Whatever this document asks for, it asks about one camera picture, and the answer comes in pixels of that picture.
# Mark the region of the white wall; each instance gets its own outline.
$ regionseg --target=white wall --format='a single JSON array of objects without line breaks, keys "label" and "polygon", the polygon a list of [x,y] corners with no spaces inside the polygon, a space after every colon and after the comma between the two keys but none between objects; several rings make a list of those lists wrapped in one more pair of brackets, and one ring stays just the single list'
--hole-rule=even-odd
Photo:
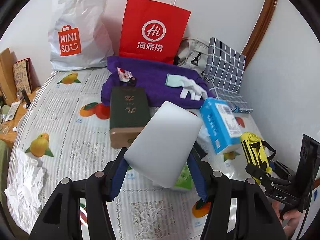
[{"label": "white wall", "polygon": [[279,0],[241,94],[278,160],[294,170],[302,134],[320,140],[319,59],[320,44],[307,22],[288,0]]},{"label": "white wall", "polygon": [[[127,0],[108,0],[106,26],[117,53]],[[264,0],[177,0],[192,11],[185,35],[209,41],[216,36],[242,51],[256,23]],[[30,0],[0,40],[0,50],[10,47],[17,59],[30,57],[41,85],[51,73],[47,32],[51,0]]]}]

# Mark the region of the blue tissue package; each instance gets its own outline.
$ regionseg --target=blue tissue package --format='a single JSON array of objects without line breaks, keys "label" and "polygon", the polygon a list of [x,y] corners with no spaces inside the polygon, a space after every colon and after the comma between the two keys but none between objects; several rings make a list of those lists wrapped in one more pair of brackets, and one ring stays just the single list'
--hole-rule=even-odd
[{"label": "blue tissue package", "polygon": [[207,98],[200,113],[216,154],[229,153],[241,146],[241,129],[225,101]]}]

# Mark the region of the purple towel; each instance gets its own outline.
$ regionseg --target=purple towel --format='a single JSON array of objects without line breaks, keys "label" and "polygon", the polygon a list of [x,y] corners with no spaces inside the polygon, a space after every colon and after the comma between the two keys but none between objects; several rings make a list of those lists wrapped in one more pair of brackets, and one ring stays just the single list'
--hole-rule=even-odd
[{"label": "purple towel", "polygon": [[166,63],[111,56],[108,57],[108,70],[111,75],[103,84],[101,91],[101,101],[105,106],[110,105],[111,89],[114,86],[125,86],[124,82],[120,82],[117,67],[128,70],[137,78],[137,87],[143,87],[146,91],[149,106],[161,106],[165,101],[170,101],[182,108],[199,109],[204,100],[194,101],[190,99],[190,93],[185,99],[180,98],[182,87],[172,88],[165,85],[167,74],[181,75],[188,79],[193,79],[198,85],[205,89],[209,97],[213,94],[207,88],[205,81],[199,74],[191,69],[177,67]]}]

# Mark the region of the black cable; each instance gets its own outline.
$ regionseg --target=black cable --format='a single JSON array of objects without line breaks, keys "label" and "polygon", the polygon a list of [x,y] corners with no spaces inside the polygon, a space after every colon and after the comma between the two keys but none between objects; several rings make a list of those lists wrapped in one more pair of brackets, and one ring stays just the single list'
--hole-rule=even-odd
[{"label": "black cable", "polygon": [[303,227],[304,227],[304,223],[306,222],[307,215],[308,215],[308,212],[309,212],[309,208],[310,208],[310,204],[311,204],[311,198],[312,198],[313,181],[314,181],[314,173],[313,173],[313,171],[312,171],[312,179],[311,179],[311,185],[310,185],[308,207],[307,207],[307,210],[306,210],[306,214],[304,215],[304,218],[303,218],[303,221],[302,221],[302,224],[301,224],[299,233],[298,233],[298,235],[297,235],[297,240],[298,240],[299,237],[300,237],[300,234],[301,234],[301,232],[302,232],[302,229],[303,229]]}]

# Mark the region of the human hand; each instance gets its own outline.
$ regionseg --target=human hand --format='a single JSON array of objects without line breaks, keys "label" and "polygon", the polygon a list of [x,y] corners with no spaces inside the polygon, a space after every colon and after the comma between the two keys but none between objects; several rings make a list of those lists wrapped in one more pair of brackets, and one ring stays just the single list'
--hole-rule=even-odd
[{"label": "human hand", "polygon": [[[278,202],[278,201],[273,201],[272,202],[272,208],[273,210],[276,212],[276,215],[280,221],[280,223],[283,222],[283,220],[280,219],[280,211],[279,211],[279,205],[281,203]],[[284,215],[283,215],[283,219],[284,220],[287,220],[289,219],[288,223],[285,225],[285,227],[283,228],[284,230],[284,233],[287,237],[290,237],[293,235],[294,231],[296,230],[298,224],[299,224],[299,221],[300,221],[300,218],[302,216],[302,213],[299,212],[298,210],[296,209],[292,209],[288,212],[286,212]]]}]

